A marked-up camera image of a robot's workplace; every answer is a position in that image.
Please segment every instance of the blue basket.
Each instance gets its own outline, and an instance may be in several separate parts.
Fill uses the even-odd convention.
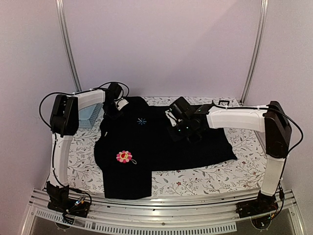
[[[102,104],[95,104],[79,111],[79,128],[92,128],[97,120]]]

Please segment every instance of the black cable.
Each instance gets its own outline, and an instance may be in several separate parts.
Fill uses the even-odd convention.
[[[105,85],[107,85],[107,84],[110,84],[110,83],[113,83],[113,82],[106,82],[106,83],[103,83],[102,85],[100,85],[99,87],[96,87],[95,89],[100,89],[101,87],[103,87],[103,86],[105,86]],[[126,88],[127,88],[127,94],[126,94],[126,96],[128,96],[129,95],[129,87],[125,84],[125,83],[122,83],[122,82],[115,82],[115,83],[118,83],[118,84],[121,84],[121,85],[123,85],[123,86],[125,86]]]
[[[68,93],[64,93],[64,92],[52,92],[52,93],[47,94],[47,95],[41,100],[41,102],[40,102],[40,104],[39,104],[39,116],[40,116],[41,120],[44,122],[44,124],[46,124],[50,129],[51,129],[50,124],[49,124],[48,122],[46,122],[46,120],[44,119],[44,117],[43,117],[43,115],[42,115],[42,113],[41,113],[41,106],[42,106],[43,102],[45,101],[45,99],[47,99],[49,96],[52,96],[52,95],[54,95],[54,94],[73,95],[73,94],[68,94]]]
[[[264,107],[257,108],[257,107],[249,107],[249,106],[239,106],[239,107],[227,106],[227,107],[225,107],[225,106],[220,106],[220,105],[215,104],[213,100],[212,100],[212,105],[214,107],[221,108],[221,109],[253,109],[253,110],[257,110],[257,109],[267,110],[268,109],[268,108],[264,108]]]
[[[59,181],[57,175],[55,174],[55,170],[54,170],[54,154],[55,154],[55,148],[57,146],[57,134],[54,134],[54,144],[53,144],[53,150],[52,150],[52,172],[54,175],[54,178],[56,179],[56,181],[59,183],[59,185],[61,185],[62,187],[65,188],[65,186]]]
[[[285,194],[284,194],[284,190],[283,190],[282,185],[281,185],[280,182],[278,184],[278,187],[279,187],[279,198],[280,198],[280,200],[282,202],[282,205],[280,206],[279,211],[276,210],[276,212],[272,215],[271,220],[276,218],[279,215],[279,213],[283,210],[283,207],[284,207]]]
[[[301,127],[300,127],[294,120],[292,120],[289,116],[287,116],[286,114],[284,114],[284,113],[282,113],[282,112],[280,112],[280,111],[278,111],[278,110],[276,110],[276,109],[268,109],[268,110],[271,111],[271,112],[275,112],[275,113],[278,113],[278,114],[284,116],[284,117],[287,118],[290,122],[292,122],[292,123],[295,125],[295,127],[300,131],[301,138],[300,138],[300,140],[299,140],[294,146],[292,146],[292,147],[288,150],[288,154],[289,154],[294,148],[296,148],[296,147],[302,142],[303,137],[304,137],[303,131],[302,131]]]
[[[115,100],[115,101],[117,101],[117,104],[118,104],[118,102],[119,102],[121,99],[123,99],[123,96],[124,96],[124,90],[122,89],[122,95],[121,95],[121,97]]]
[[[90,195],[89,193],[87,193],[87,192],[84,192],[84,191],[82,191],[82,193],[88,195],[88,197],[89,197],[89,199],[90,199],[90,205],[89,205],[89,208],[90,208],[90,206],[91,206],[91,204],[92,204],[92,197],[91,197],[91,195]],[[66,216],[67,214],[71,214],[71,213],[73,213],[73,212],[82,212],[82,211],[86,211],[86,208],[82,208],[82,209],[79,209],[79,210],[74,210],[75,207],[76,207],[76,206],[74,205],[74,206],[73,206],[71,209],[69,209],[68,211],[63,212],[62,217],[63,217],[63,219],[64,219],[67,223],[70,223],[70,224],[73,224],[73,223],[74,223],[74,219],[73,219],[73,218],[70,218],[70,217],[67,217],[67,216]]]

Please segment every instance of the embroidered logo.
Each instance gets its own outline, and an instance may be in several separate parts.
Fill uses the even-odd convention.
[[[134,164],[137,164],[137,162],[133,159],[132,153],[129,151],[123,150],[122,152],[119,152],[116,155],[116,159],[120,163],[128,163],[129,161],[132,161]]]
[[[146,124],[146,123],[147,123],[147,121],[146,121],[146,119],[145,119],[145,118],[138,118],[137,123],[138,123],[139,125],[144,125],[144,124]]]

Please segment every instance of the floral tablecloth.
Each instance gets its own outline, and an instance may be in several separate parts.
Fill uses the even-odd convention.
[[[149,105],[169,105],[176,97],[144,97]],[[234,98],[186,97],[190,104],[206,104],[214,100],[229,100],[230,106],[238,106]],[[70,146],[67,178],[74,188],[92,193],[103,193],[102,171],[93,156],[93,147],[100,138],[103,110],[92,129],[79,129]],[[238,160],[201,168],[152,173],[152,196],[183,196],[224,193],[259,188],[262,184],[266,157],[255,133],[242,129],[227,129],[225,134]]]

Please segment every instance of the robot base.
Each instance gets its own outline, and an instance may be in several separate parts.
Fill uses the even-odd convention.
[[[63,207],[63,205],[55,204],[53,202],[48,203],[48,209],[56,211],[56,212],[64,212],[66,209],[71,208],[75,204],[76,200],[69,199],[68,205],[66,207]],[[72,211],[70,214],[78,217],[87,218],[88,212],[89,212],[90,203],[84,202],[83,204],[80,204],[75,208],[75,211]]]
[[[239,202],[236,204],[236,207],[236,213],[239,214],[239,217],[245,218],[275,211],[278,208],[278,204],[275,195],[266,196],[259,192],[257,199]]]

